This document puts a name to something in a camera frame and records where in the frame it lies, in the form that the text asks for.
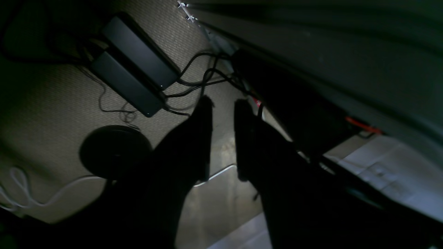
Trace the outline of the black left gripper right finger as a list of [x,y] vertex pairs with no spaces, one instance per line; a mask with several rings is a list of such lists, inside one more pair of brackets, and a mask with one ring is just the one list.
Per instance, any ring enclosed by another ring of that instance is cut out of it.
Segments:
[[234,129],[239,179],[256,188],[274,249],[345,249],[343,226],[333,217],[341,190],[310,165],[247,100],[237,100]]

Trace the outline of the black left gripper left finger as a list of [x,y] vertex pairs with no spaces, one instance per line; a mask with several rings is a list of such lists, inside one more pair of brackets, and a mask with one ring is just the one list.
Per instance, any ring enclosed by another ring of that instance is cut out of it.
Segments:
[[175,248],[186,197],[209,176],[213,107],[208,96],[201,97],[192,115],[117,181],[104,248]]

